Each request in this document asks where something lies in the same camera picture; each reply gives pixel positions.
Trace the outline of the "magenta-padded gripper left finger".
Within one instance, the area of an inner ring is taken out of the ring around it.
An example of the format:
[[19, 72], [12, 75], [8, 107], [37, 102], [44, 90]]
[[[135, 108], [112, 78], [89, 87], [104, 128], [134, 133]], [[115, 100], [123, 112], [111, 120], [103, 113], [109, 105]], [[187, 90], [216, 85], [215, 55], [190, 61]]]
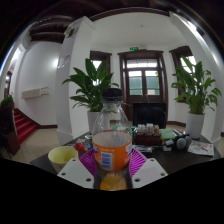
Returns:
[[58, 176], [84, 188], [92, 189], [97, 174], [94, 150], [90, 149], [79, 158], [72, 158]]

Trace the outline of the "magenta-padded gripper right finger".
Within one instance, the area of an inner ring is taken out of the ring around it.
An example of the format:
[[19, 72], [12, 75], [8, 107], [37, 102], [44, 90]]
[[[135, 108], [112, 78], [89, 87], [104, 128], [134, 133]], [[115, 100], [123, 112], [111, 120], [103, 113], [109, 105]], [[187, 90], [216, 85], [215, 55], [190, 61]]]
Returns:
[[132, 149], [129, 175], [132, 187], [141, 188], [167, 176], [167, 172], [155, 158], [147, 159], [141, 152]]

